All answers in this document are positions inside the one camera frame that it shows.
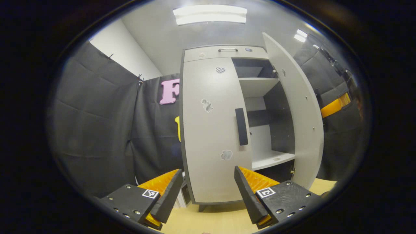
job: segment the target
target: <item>cabinet leg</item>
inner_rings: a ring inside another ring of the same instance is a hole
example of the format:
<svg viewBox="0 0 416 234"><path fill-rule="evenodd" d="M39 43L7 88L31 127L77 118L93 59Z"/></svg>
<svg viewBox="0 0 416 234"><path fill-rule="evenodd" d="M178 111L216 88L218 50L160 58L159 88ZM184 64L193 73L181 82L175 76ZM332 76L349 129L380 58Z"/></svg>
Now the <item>cabinet leg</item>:
<svg viewBox="0 0 416 234"><path fill-rule="evenodd" d="M198 212L204 211L206 207L207 205L199 205Z"/></svg>

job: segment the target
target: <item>checkered sticker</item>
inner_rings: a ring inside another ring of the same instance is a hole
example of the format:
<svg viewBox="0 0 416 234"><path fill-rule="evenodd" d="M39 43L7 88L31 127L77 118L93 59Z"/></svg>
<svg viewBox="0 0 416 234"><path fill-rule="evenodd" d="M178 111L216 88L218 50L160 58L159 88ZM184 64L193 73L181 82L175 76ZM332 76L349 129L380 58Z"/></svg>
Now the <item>checkered sticker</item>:
<svg viewBox="0 0 416 234"><path fill-rule="evenodd" d="M159 193L158 191L153 191L153 190L146 189L146 191L144 191L142 196L150 197L152 199L155 199L158 193Z"/></svg>
<svg viewBox="0 0 416 234"><path fill-rule="evenodd" d="M225 68L223 68L223 67L217 67L215 69L215 71L217 71L218 73L223 73L223 72L225 72Z"/></svg>
<svg viewBox="0 0 416 234"><path fill-rule="evenodd" d="M258 193L261 198L265 198L265 197L275 194L276 192L273 191L271 188L265 188L265 189L257 190L256 193Z"/></svg>

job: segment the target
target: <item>sticker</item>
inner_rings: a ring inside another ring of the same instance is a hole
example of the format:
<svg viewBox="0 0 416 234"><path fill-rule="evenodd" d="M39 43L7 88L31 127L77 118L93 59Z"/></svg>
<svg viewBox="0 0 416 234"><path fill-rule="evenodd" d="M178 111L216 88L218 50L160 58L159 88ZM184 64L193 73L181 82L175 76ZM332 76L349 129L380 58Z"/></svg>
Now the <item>sticker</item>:
<svg viewBox="0 0 416 234"><path fill-rule="evenodd" d="M152 199L155 199L158 193L159 193L158 191L153 191L153 190L146 189L146 191L144 191L142 196L150 197Z"/></svg>
<svg viewBox="0 0 416 234"><path fill-rule="evenodd" d="M223 153L220 155L222 160L230 160L233 156L233 152L231 150L223 150Z"/></svg>
<svg viewBox="0 0 416 234"><path fill-rule="evenodd" d="M265 198L265 197L275 194L276 192L273 191L271 188L265 188L265 189L257 190L256 193L258 193L261 198Z"/></svg>
<svg viewBox="0 0 416 234"><path fill-rule="evenodd" d="M223 67L217 67L215 69L215 71L217 71L218 73L223 73L223 72L225 72L225 68L223 68Z"/></svg>
<svg viewBox="0 0 416 234"><path fill-rule="evenodd" d="M163 86L162 99L159 104L165 105L176 102L176 97L179 95L179 79L166 80L161 83Z"/></svg>
<svg viewBox="0 0 416 234"><path fill-rule="evenodd" d="M202 99L201 100L201 103L203 104L202 105L202 108L204 108L204 110L206 111L206 112L210 112L211 110L213 110L214 108L212 107L212 105L211 105L211 103L209 102L209 101L207 101L207 99Z"/></svg>
<svg viewBox="0 0 416 234"><path fill-rule="evenodd" d="M178 139L181 142L181 124L179 122L179 116L175 118L175 122L178 124Z"/></svg>

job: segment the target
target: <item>wooden floor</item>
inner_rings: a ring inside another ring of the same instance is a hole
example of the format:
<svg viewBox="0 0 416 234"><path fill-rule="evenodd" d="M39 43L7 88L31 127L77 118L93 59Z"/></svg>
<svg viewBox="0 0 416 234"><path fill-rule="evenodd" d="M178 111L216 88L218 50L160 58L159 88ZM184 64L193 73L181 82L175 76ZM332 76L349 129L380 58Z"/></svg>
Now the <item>wooden floor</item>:
<svg viewBox="0 0 416 234"><path fill-rule="evenodd" d="M336 181L315 179L310 191L321 195L331 190ZM257 232L251 224L243 202L228 205L207 206L198 212L198 205L189 204L187 208L174 208L162 232L166 234L250 234Z"/></svg>

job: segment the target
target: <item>white ceiling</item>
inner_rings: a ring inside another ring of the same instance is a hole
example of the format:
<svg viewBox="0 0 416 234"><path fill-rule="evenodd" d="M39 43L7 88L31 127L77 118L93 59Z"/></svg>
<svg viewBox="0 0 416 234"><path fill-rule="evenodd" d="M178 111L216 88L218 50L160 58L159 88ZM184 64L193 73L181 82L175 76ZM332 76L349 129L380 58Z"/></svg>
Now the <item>white ceiling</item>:
<svg viewBox="0 0 416 234"><path fill-rule="evenodd" d="M204 22L178 26L172 10L197 4L225 4L247 9L245 24ZM292 56L302 43L297 29L306 33L305 22L283 6L266 0L154 0L122 18L126 28L163 75L179 73L182 50L215 44L264 47L262 32L279 42Z"/></svg>

